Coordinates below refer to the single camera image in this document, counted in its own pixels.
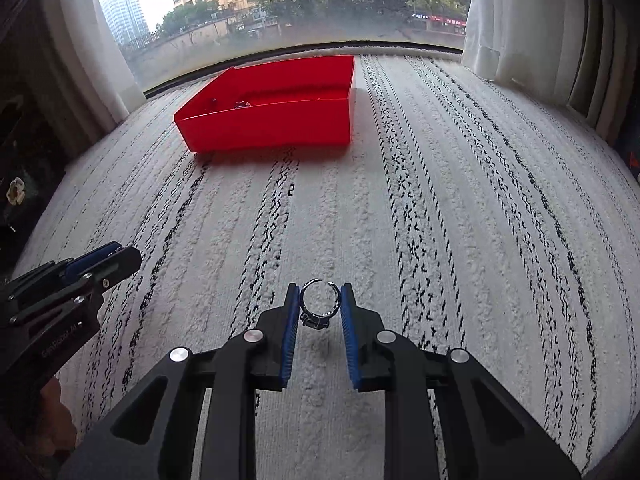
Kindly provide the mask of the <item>person's left hand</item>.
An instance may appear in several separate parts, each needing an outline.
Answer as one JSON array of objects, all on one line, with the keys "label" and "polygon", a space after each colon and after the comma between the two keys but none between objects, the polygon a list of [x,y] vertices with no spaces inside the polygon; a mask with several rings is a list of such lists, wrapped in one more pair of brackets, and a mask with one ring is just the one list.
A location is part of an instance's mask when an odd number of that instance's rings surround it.
[{"label": "person's left hand", "polygon": [[40,390],[40,412],[32,449],[42,456],[56,452],[73,452],[77,429],[70,410],[61,402],[61,385],[52,377]]}]

